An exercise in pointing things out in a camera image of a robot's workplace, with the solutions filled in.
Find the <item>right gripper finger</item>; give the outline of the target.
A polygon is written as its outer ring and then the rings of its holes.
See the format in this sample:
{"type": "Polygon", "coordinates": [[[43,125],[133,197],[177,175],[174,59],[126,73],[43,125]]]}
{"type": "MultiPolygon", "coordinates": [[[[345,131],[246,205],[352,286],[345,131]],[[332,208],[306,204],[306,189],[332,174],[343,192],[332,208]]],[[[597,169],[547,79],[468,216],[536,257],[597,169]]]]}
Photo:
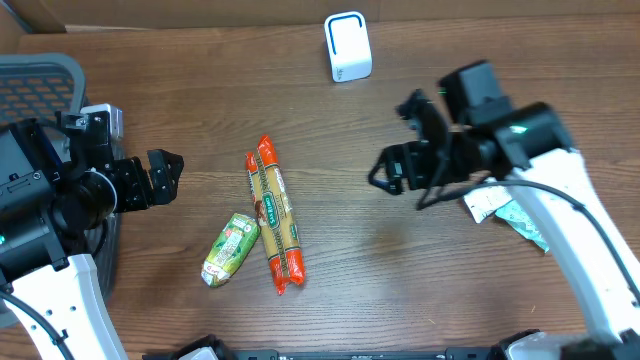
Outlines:
{"type": "Polygon", "coordinates": [[[391,195],[400,194],[400,174],[391,150],[383,150],[368,174],[370,185],[391,195]]]}
{"type": "Polygon", "coordinates": [[[435,121],[435,107],[422,89],[415,89],[406,101],[396,107],[396,113],[415,131],[423,130],[435,121]]]}

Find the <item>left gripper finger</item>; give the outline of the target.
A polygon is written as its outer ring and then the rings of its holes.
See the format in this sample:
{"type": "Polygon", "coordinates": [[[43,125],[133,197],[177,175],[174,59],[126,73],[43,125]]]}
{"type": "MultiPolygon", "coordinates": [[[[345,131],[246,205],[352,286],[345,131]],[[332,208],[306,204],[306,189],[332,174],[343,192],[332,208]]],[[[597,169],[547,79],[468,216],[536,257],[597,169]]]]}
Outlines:
{"type": "Polygon", "coordinates": [[[86,106],[81,113],[87,116],[83,139],[92,145],[112,145],[123,138],[122,110],[104,103],[86,106]]]}
{"type": "Polygon", "coordinates": [[[153,204],[166,205],[177,196],[179,178],[184,169],[182,156],[162,149],[147,152],[151,169],[153,204]]]}

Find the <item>white tube gold cap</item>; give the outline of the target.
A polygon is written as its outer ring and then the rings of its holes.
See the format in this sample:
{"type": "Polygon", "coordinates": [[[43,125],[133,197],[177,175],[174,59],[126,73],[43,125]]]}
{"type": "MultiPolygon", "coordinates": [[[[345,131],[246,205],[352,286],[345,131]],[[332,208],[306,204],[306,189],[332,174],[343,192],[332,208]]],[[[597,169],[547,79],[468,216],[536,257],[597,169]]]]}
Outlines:
{"type": "Polygon", "coordinates": [[[502,186],[480,188],[463,196],[463,201],[476,224],[481,223],[511,200],[512,197],[502,186]]]}

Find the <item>teal wipes packet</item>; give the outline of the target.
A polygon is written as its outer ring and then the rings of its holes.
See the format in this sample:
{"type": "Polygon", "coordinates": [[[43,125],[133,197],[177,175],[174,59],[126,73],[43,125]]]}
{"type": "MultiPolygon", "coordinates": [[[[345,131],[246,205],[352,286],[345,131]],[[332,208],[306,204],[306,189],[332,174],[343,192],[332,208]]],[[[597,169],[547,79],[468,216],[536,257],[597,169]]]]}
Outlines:
{"type": "Polygon", "coordinates": [[[538,228],[535,226],[529,215],[515,200],[511,200],[498,208],[495,211],[495,215],[508,223],[522,237],[532,241],[544,253],[549,251],[549,246],[542,237],[538,228]]]}

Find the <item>green snack pouch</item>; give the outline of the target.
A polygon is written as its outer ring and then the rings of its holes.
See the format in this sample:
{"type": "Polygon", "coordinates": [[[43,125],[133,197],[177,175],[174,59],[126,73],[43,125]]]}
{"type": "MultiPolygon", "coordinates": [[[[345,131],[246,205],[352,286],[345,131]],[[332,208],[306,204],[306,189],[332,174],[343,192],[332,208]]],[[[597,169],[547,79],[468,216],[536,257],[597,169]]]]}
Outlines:
{"type": "Polygon", "coordinates": [[[249,216],[234,213],[205,258],[201,278],[216,288],[227,283],[240,268],[260,236],[260,227],[249,216]]]}

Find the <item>orange spaghetti packet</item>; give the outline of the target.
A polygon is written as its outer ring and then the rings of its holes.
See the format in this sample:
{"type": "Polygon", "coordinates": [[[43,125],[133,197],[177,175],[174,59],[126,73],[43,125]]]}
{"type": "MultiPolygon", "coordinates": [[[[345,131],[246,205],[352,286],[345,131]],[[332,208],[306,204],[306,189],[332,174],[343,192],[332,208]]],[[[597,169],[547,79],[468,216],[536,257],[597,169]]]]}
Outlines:
{"type": "Polygon", "coordinates": [[[245,154],[245,168],[272,280],[283,295],[289,284],[305,282],[306,269],[293,207],[268,135],[260,138],[254,152],[245,154]]]}

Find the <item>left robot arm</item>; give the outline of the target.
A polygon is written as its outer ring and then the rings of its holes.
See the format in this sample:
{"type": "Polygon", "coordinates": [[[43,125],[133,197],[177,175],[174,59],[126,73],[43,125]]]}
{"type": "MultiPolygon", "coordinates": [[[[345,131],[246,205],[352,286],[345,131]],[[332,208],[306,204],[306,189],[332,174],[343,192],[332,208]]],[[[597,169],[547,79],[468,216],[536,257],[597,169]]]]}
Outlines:
{"type": "Polygon", "coordinates": [[[124,359],[86,233],[109,217],[177,196],[181,156],[118,159],[121,113],[109,105],[1,128],[1,300],[44,359],[124,359]]]}

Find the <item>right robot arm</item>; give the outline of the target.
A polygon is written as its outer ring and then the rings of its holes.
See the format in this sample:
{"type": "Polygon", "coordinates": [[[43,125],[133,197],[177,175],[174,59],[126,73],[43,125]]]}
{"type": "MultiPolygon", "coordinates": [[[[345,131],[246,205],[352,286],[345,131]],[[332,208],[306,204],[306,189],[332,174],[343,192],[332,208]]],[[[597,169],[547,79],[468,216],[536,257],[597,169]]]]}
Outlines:
{"type": "Polygon", "coordinates": [[[478,187],[505,189],[528,214],[582,311],[583,335],[519,332],[490,359],[635,359],[639,355],[639,262],[599,200],[585,161],[546,103],[515,108],[487,61],[440,80],[447,113],[421,90],[397,107],[417,139],[385,148],[369,182],[398,195],[417,190],[418,209],[478,187]],[[474,173],[486,172],[479,185],[474,173]]]}

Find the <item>white barcode scanner stand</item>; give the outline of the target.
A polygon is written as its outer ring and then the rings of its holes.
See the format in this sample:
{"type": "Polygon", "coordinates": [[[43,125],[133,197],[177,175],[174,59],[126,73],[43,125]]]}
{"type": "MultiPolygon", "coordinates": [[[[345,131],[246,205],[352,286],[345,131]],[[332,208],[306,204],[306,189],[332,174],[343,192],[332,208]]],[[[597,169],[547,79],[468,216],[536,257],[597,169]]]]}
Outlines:
{"type": "Polygon", "coordinates": [[[324,31],[334,82],[349,82],[371,75],[371,46],[366,20],[360,12],[329,16],[324,22],[324,31]]]}

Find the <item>grey plastic mesh basket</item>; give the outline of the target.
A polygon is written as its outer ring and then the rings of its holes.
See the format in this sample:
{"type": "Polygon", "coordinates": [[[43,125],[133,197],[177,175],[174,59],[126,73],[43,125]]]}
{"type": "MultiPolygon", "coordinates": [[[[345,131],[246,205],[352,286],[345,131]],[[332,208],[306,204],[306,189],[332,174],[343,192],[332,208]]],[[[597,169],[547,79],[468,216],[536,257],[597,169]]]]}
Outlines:
{"type": "MultiPolygon", "coordinates": [[[[80,65],[61,53],[3,55],[1,57],[1,123],[26,118],[53,121],[57,111],[78,112],[90,104],[80,65]]],[[[108,228],[87,230],[89,246],[104,243],[96,256],[99,285],[108,301],[115,287],[122,218],[107,218],[108,228]]]]}

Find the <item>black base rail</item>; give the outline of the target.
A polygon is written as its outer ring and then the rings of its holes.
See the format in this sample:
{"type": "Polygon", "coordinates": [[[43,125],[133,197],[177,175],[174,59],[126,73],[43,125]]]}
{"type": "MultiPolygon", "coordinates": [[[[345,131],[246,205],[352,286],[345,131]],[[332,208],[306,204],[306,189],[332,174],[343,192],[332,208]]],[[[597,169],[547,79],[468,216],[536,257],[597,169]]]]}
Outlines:
{"type": "Polygon", "coordinates": [[[490,360],[504,359],[492,347],[449,347],[440,351],[391,352],[278,352],[277,350],[233,350],[209,334],[173,352],[152,352],[143,360],[490,360]]]}

